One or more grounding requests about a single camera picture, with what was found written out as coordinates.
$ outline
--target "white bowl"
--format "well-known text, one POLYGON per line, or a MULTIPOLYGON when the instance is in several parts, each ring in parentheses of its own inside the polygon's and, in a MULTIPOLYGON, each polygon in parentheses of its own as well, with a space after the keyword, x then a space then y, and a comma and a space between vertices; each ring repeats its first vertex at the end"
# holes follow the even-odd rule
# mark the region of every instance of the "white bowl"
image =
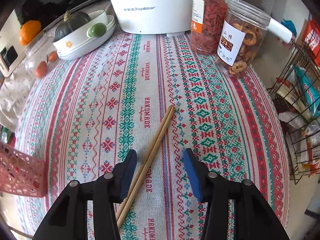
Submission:
MULTIPOLYGON (((106 30, 106 33, 104 34, 104 36, 108 33, 108 32, 113 32, 112 31, 112 28, 116 25, 116 23, 113 23, 112 26, 110 26, 107 30, 106 30)), ((71 55, 75 52, 77 52, 79 49, 82 49, 82 47, 84 46, 88 46, 90 43, 94 42, 95 40, 97 40, 99 38, 94 38, 94 37, 91 37, 90 39, 87 39, 85 42, 83 42, 81 45, 77 46, 75 49, 73 49, 72 51, 70 52, 67 52, 67 53, 61 53, 59 51, 57 51, 58 53, 58 56, 61 56, 61 57, 64 57, 66 55, 71 55)))
POLYGON ((97 23, 103 23, 108 26, 114 20, 113 16, 107 16, 104 10, 95 11, 89 14, 91 21, 76 29, 74 32, 68 34, 62 39, 53 43, 57 51, 66 54, 72 51, 76 46, 84 43, 89 39, 87 31, 97 23))
MULTIPOLYGON (((110 23, 106 26, 107 29, 106 29, 106 33, 111 30, 113 28, 113 26, 116 24, 116 21, 114 19, 114 17, 112 15, 107 15, 108 17, 108 20, 110 20, 110 23)), ((92 41, 92 40, 95 40, 97 38, 95 37, 87 37, 87 39, 85 41, 83 41, 82 43, 78 44, 77 46, 75 47, 72 47, 70 50, 65 50, 64 52, 61 52, 58 50, 58 52, 60 54, 63 54, 63 55, 66 55, 66 54, 70 54, 70 53, 73 53, 74 51, 76 51, 77 49, 79 49, 81 46, 83 46, 84 44, 87 44, 88 42, 92 41)))
POLYGON ((59 58, 65 59, 65 60, 71 60, 71 59, 76 59, 88 54, 89 52, 95 50, 97 47, 102 45, 107 39, 109 39, 113 34, 115 28, 116 28, 116 25, 114 25, 111 28, 111 30, 106 32, 106 34, 104 34, 100 38, 95 38, 94 40, 88 41, 86 44, 83 44, 81 47, 79 47, 76 51, 72 53, 62 55, 58 52, 59 58))

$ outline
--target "jar lid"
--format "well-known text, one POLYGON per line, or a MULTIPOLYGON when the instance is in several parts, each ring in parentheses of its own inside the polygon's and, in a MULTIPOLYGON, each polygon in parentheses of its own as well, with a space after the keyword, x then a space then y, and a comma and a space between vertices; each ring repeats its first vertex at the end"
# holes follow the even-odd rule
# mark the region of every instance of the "jar lid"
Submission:
POLYGON ((271 16, 250 3, 240 0, 229 0, 228 6, 230 13, 259 28, 266 30, 270 23, 271 16))

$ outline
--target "green fruit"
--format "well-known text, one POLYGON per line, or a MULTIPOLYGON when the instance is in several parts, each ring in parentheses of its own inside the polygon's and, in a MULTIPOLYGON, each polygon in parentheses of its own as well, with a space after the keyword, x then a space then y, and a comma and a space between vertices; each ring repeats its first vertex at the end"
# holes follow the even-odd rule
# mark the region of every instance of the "green fruit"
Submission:
POLYGON ((88 36, 99 38, 104 34, 106 34, 106 31, 107 31, 107 27, 103 23, 97 23, 89 29, 88 36))

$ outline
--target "table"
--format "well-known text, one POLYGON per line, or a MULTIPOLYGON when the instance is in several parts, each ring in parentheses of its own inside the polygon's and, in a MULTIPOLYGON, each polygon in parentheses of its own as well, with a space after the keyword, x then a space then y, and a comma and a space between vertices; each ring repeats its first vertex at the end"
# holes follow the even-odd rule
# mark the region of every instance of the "table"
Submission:
MULTIPOLYGON (((250 178, 286 226, 289 168, 271 98, 251 67, 243 80, 226 77, 212 57, 190 50, 189 39, 189 33, 168 38, 118 29, 95 51, 61 61, 35 83, 16 148, 48 162, 48 196, 16 198, 25 232, 36 231, 69 181, 112 171, 130 148, 138 167, 169 105, 175 115, 122 239, 199 238, 206 205, 192 194, 182 159, 187 147, 227 179, 250 178)), ((233 215, 231 202, 230 239, 233 215)), ((92 203, 88 234, 94 239, 92 203)))

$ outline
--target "small orange fruit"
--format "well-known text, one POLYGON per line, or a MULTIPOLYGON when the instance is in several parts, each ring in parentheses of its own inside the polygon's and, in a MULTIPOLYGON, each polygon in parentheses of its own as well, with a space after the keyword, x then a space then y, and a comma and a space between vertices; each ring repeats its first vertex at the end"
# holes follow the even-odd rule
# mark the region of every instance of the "small orange fruit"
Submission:
POLYGON ((57 51, 53 51, 48 55, 48 61, 55 62, 58 59, 58 53, 57 51))
POLYGON ((43 78, 48 72, 47 63, 45 61, 41 61, 36 68, 35 74, 37 78, 43 78))
POLYGON ((39 21, 30 20, 22 25, 19 32, 19 42, 26 46, 41 31, 41 23, 39 21))

